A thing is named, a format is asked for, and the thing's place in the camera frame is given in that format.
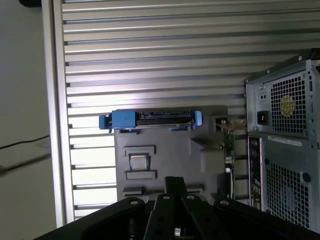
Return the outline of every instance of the metal louvered panel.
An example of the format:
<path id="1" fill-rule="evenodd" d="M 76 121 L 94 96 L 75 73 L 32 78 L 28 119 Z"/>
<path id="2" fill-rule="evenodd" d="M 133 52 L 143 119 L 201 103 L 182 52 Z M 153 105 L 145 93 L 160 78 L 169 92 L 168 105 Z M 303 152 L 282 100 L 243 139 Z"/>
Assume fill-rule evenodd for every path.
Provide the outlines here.
<path id="1" fill-rule="evenodd" d="M 317 0 L 42 2 L 59 226 L 115 200 L 104 180 L 72 181 L 115 161 L 100 114 L 227 105 L 242 117 L 243 79 L 320 45 Z"/>

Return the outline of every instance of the horizontal slat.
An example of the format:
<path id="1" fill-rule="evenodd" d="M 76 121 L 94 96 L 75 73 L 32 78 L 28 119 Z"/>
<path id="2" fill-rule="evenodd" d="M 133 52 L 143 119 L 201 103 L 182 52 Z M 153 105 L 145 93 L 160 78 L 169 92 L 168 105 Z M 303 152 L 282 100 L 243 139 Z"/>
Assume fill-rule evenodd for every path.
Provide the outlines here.
<path id="1" fill-rule="evenodd" d="M 170 36 L 186 36 L 189 35 L 207 35 L 207 34 L 232 34 L 238 33 L 239 28 L 243 33 L 251 32 L 267 32 L 267 31 L 289 31 L 289 30 L 303 30 L 303 29 L 317 29 L 319 26 L 319 20 L 317 21 L 293 21 L 291 24 L 280 23 L 268 23 L 257 25 L 245 25 L 245 26 L 211 26 L 211 27 L 186 27 L 186 28 L 168 28 L 168 29 L 155 29 L 155 30 L 128 30 L 128 31 L 113 31 L 103 33 L 90 33 L 90 36 L 66 34 L 64 35 L 64 41 L 81 41 L 83 37 L 91 40 L 112 40 L 112 39 L 126 39 L 126 38 L 150 38 L 150 37 L 170 37 Z"/>
<path id="2" fill-rule="evenodd" d="M 78 86 L 67 87 L 68 95 L 72 94 L 89 94 L 89 93 L 112 93 L 123 91 L 146 91 L 146 90 L 163 90 L 163 89 L 183 89 L 183 88 L 212 88 L 212 87 L 238 87 L 243 84 L 239 77 L 208 79 L 208 80 L 179 80 L 163 81 L 136 84 L 113 84 L 97 86 Z"/>
<path id="3" fill-rule="evenodd" d="M 235 175 L 248 174 L 248 160 L 247 159 L 234 161 L 234 174 Z"/>
<path id="4" fill-rule="evenodd" d="M 127 31 L 165 28 L 201 28 L 208 26 L 243 26 L 263 24 L 265 28 L 272 23 L 289 24 L 290 22 L 319 21 L 320 17 L 309 13 L 260 14 L 245 16 L 194 17 L 180 19 L 131 20 L 120 22 L 78 23 L 64 25 L 64 33 Z"/>
<path id="5" fill-rule="evenodd" d="M 99 208 L 98 209 L 84 209 L 84 210 L 75 210 L 74 211 L 74 217 L 75 218 L 82 218 L 84 216 L 87 216 L 89 214 L 93 214 L 94 212 L 100 210 Z"/>
<path id="6" fill-rule="evenodd" d="M 235 141 L 235 144 L 234 144 L 234 151 L 235 151 L 235 154 L 237 155 L 245 155 L 247 154 L 247 149 L 246 144 L 247 140 L 246 139 L 242 139 L 242 140 L 237 140 Z"/>
<path id="7" fill-rule="evenodd" d="M 116 165 L 116 156 L 114 147 L 92 148 L 92 149 L 71 149 L 71 164 L 108 164 Z"/>
<path id="8" fill-rule="evenodd" d="M 228 115 L 245 115 L 246 113 L 244 105 L 228 108 Z"/>
<path id="9" fill-rule="evenodd" d="M 88 103 L 88 102 L 116 102 L 123 100 L 135 99 L 159 99 L 159 98 L 187 98 L 196 96 L 218 96 L 218 95 L 233 95 L 244 94 L 243 87 L 224 87 L 224 88 L 206 88 L 206 89 L 188 89 L 188 90 L 164 90 L 150 91 L 142 93 L 126 93 L 126 94 L 103 94 L 103 95 L 87 95 L 87 96 L 69 96 L 68 104 Z"/>
<path id="10" fill-rule="evenodd" d="M 81 144 L 106 144 L 106 146 L 115 145 L 115 137 L 110 136 L 92 136 L 92 137 L 70 137 L 71 145 L 81 145 Z"/>
<path id="11" fill-rule="evenodd" d="M 104 114 L 110 113 L 113 110 L 119 109 L 148 109 L 152 108 L 173 108 L 173 107 L 190 107 L 190 106 L 233 106 L 238 104 L 245 104 L 244 98 L 235 98 L 235 99 L 210 99 L 210 98 L 200 98 L 200 99 L 184 99 L 177 101 L 176 99 L 170 99 L 170 102 L 161 101 L 157 103 L 145 103 L 145 104 L 123 104 L 123 105 L 113 105 L 113 106 L 94 106 L 99 105 L 96 103 L 91 104 L 88 107 L 71 107 L 68 109 L 69 115 L 87 115 L 87 114 Z"/>
<path id="12" fill-rule="evenodd" d="M 117 188 L 74 190 L 75 205 L 112 204 L 117 201 Z"/>
<path id="13" fill-rule="evenodd" d="M 275 34 L 272 36 L 273 44 L 290 43 L 299 41 L 319 40 L 320 33 L 305 33 L 305 34 Z M 203 47 L 232 47 L 232 46 L 248 46 L 249 44 L 264 44 L 270 41 L 269 35 L 261 36 L 234 36 L 234 37 L 207 37 L 207 38 L 182 38 L 182 39 L 166 39 L 149 41 L 129 41 L 126 43 L 108 43 L 100 44 L 75 44 L 66 45 L 65 52 L 72 53 L 87 53 L 87 52 L 119 52 L 119 51 L 140 51 L 152 49 L 175 49 L 175 48 L 203 48 Z"/>
<path id="14" fill-rule="evenodd" d="M 156 58 L 156 57 L 183 57 L 183 56 L 201 56 L 213 54 L 250 54 L 260 52 L 275 51 L 299 51 L 307 49 L 310 46 L 320 47 L 318 40 L 305 42 L 283 42 L 279 44 L 258 44 L 254 45 L 250 42 L 240 43 L 238 46 L 217 46 L 217 47 L 199 47 L 199 48 L 182 48 L 182 49 L 165 49 L 165 50 L 145 50 L 145 51 L 127 51 L 127 52 L 108 52 L 108 53 L 86 53 L 66 55 L 67 62 L 78 61 L 100 61 L 100 60 L 121 60 L 133 58 Z"/>
<path id="15" fill-rule="evenodd" d="M 272 65 L 277 61 L 288 59 L 288 55 L 278 56 L 259 56 L 250 57 L 219 57 L 219 58 L 200 58 L 190 60 L 167 60 L 167 61 L 146 61 L 137 63 L 115 63 L 101 65 L 79 65 L 67 66 L 66 74 L 87 74 L 87 73 L 112 73 L 129 71 L 157 71 L 172 69 L 190 69 L 207 67 L 225 67 L 234 65 L 250 65 L 259 61 L 260 64 Z"/>
<path id="16" fill-rule="evenodd" d="M 69 129 L 69 136 L 81 136 L 81 135 L 101 135 L 108 134 L 109 130 L 101 130 L 98 127 L 82 127 L 79 125 L 73 125 L 73 128 Z"/>
<path id="17" fill-rule="evenodd" d="M 73 185 L 112 184 L 115 182 L 115 167 L 72 170 Z"/>
<path id="18" fill-rule="evenodd" d="M 76 128 L 98 127 L 99 116 L 69 117 L 69 124 Z"/>
<path id="19" fill-rule="evenodd" d="M 67 83 L 76 82 L 94 82 L 107 80 L 134 80 L 149 78 L 166 78 L 166 77 L 182 77 L 182 76 L 205 76 L 205 75 L 230 75 L 230 74 L 253 74 L 262 71 L 270 64 L 252 64 L 251 66 L 233 66 L 233 67 L 210 67 L 196 69 L 176 69 L 163 71 L 141 71 L 141 72 L 122 72 L 108 74 L 85 74 L 85 75 L 69 75 L 66 77 Z"/>
<path id="20" fill-rule="evenodd" d="M 63 20 L 81 19 L 103 19 L 103 18 L 126 18 L 126 17 L 147 17 L 147 16 L 168 16 L 168 15 L 187 15 L 187 14 L 209 14 L 209 13 L 239 13 L 254 12 L 257 5 L 261 11 L 280 11 L 280 10 L 301 10 L 318 8 L 317 1 L 306 0 L 272 0 L 272 1 L 178 1 L 178 5 L 168 1 L 166 7 L 157 3 L 157 7 L 151 1 L 144 4 L 134 4 L 135 1 L 111 1 L 111 2 L 90 2 L 63 4 Z"/>
<path id="21" fill-rule="evenodd" d="M 249 194 L 249 180 L 234 181 L 234 194 L 236 196 Z"/>

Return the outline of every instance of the power supply fan grille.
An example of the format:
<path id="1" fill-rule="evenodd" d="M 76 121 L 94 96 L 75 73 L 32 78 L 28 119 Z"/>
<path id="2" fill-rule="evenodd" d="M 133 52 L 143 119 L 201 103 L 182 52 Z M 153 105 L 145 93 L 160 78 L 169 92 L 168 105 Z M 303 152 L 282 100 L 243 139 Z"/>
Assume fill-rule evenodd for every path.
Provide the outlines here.
<path id="1" fill-rule="evenodd" d="M 307 129 L 305 81 L 295 77 L 271 86 L 272 128 L 303 134 Z"/>
<path id="2" fill-rule="evenodd" d="M 266 181 L 272 215 L 309 228 L 309 193 L 300 183 L 300 174 L 272 163 L 266 170 Z"/>

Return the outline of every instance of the black cable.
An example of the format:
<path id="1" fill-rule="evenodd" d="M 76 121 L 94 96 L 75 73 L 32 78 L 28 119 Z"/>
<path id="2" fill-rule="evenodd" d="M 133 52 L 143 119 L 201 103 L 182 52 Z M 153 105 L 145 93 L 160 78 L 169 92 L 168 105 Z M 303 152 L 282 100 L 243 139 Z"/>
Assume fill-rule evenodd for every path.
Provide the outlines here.
<path id="1" fill-rule="evenodd" d="M 47 153 L 45 155 L 36 156 L 34 158 L 31 158 L 31 159 L 25 160 L 23 162 L 19 162 L 19 163 L 13 164 L 13 165 L 8 166 L 8 167 L 0 166 L 0 178 L 3 177 L 6 174 L 9 174 L 9 173 L 15 171 L 15 170 L 30 166 L 32 164 L 40 163 L 43 160 L 46 160 L 46 159 L 48 159 L 50 157 L 51 157 L 51 153 Z"/>
<path id="2" fill-rule="evenodd" d="M 39 141 L 39 140 L 42 140 L 42 139 L 46 139 L 46 138 L 48 138 L 49 136 L 50 136 L 50 135 L 46 135 L 46 136 L 42 136 L 42 137 L 39 137 L 39 138 L 36 138 L 36 139 L 33 139 L 33 140 L 18 141 L 18 142 L 15 142 L 15 143 L 11 143 L 11 144 L 9 144 L 9 145 L 0 146 L 0 150 L 2 150 L 2 149 L 7 149 L 7 148 L 10 148 L 10 147 L 19 145 L 19 144 L 29 144 L 29 143 L 33 143 L 33 142 L 36 142 L 36 141 Z"/>

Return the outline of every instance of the ventilation grille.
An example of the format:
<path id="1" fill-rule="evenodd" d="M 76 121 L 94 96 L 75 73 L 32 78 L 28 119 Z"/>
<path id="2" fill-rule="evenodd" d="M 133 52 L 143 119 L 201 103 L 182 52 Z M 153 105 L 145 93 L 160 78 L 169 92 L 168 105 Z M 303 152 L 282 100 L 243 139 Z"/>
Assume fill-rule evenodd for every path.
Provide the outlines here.
<path id="1" fill-rule="evenodd" d="M 267 202 L 272 215 L 309 228 L 308 188 L 300 174 L 276 164 L 266 170 Z"/>
<path id="2" fill-rule="evenodd" d="M 271 86 L 272 128 L 277 132 L 303 134 L 307 129 L 305 81 L 287 79 Z"/>

